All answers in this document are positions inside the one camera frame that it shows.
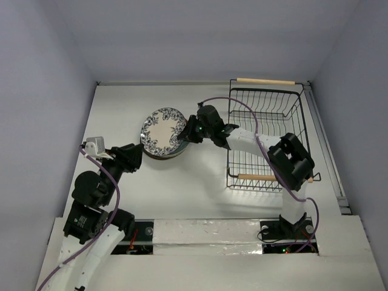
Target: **black wire rack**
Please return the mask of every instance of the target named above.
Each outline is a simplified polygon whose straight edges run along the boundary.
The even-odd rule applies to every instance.
[[[283,136],[294,133],[310,153],[306,121],[304,119],[301,94],[286,90],[270,90],[234,87],[236,80],[230,80],[229,97],[247,104],[259,121],[259,133],[271,136]],[[241,104],[229,100],[228,123],[255,131],[252,114]],[[239,179],[239,174],[268,175],[273,172],[264,158],[237,150],[228,150],[227,187],[232,189],[281,191],[276,181],[256,181]],[[314,175],[314,181],[320,181],[321,175]]]

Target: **wooden handle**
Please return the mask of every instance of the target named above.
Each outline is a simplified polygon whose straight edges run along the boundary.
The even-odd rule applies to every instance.
[[[237,178],[241,180],[276,181],[275,176],[272,175],[238,174]],[[313,183],[313,178],[309,179],[309,183]]]
[[[295,85],[295,81],[279,81],[279,80],[248,79],[248,78],[237,78],[237,82],[270,84],[270,85]]]

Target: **white tabletop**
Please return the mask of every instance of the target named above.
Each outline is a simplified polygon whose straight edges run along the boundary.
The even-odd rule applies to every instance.
[[[139,143],[139,131],[145,118],[161,107],[174,107],[186,118],[197,111],[197,103],[215,96],[228,96],[228,85],[157,85],[157,86],[98,86],[84,140],[103,136],[105,146]],[[304,95],[303,107],[315,172],[322,181],[310,184],[307,190],[324,213],[339,216],[329,174],[313,121]],[[211,103],[227,120],[227,101]],[[280,213],[281,194],[251,192],[226,187],[226,150],[210,140],[190,144],[186,151],[168,161],[157,161],[143,155],[141,168],[134,174],[123,174],[119,186],[120,208],[135,214],[138,219],[156,218],[266,218]],[[78,159],[74,179],[83,171],[97,170],[88,160]],[[108,209],[112,209],[114,198]],[[69,195],[65,208],[68,214],[72,203]]]
[[[189,116],[196,113],[197,102],[227,96],[228,91],[227,85],[98,86],[84,140],[103,136],[107,148],[138,143],[141,124],[155,109],[174,107]],[[227,102],[212,104],[225,118]],[[93,290],[384,290],[360,219],[340,214],[304,96],[302,105],[315,172],[322,176],[321,182],[307,188],[307,196],[314,197],[320,210],[316,233],[319,256],[192,256],[185,255],[190,252],[183,248],[179,255],[112,255]],[[73,182],[86,170],[97,168],[80,156]],[[119,186],[120,208],[137,219],[265,218],[277,217],[281,207],[279,194],[227,188],[226,151],[209,141],[191,144],[181,156],[168,161],[144,155],[140,170],[124,174]],[[112,209],[114,199],[107,209]],[[69,195],[65,217],[72,201]],[[307,203],[305,207],[315,222],[314,208]],[[57,219],[39,282],[57,265],[63,224],[64,219]]]

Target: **plate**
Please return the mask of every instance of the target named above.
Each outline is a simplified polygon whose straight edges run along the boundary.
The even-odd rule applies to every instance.
[[[166,107],[148,116],[140,131],[140,142],[144,150],[158,157],[175,153],[182,141],[178,135],[186,126],[186,120],[177,109]]]

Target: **white wall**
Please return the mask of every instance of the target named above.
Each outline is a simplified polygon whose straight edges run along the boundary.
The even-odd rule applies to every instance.
[[[312,79],[358,0],[56,0],[99,81]]]
[[[388,284],[388,2],[362,0],[313,89],[346,196]]]
[[[52,1],[0,1],[0,289],[34,290],[94,79]]]

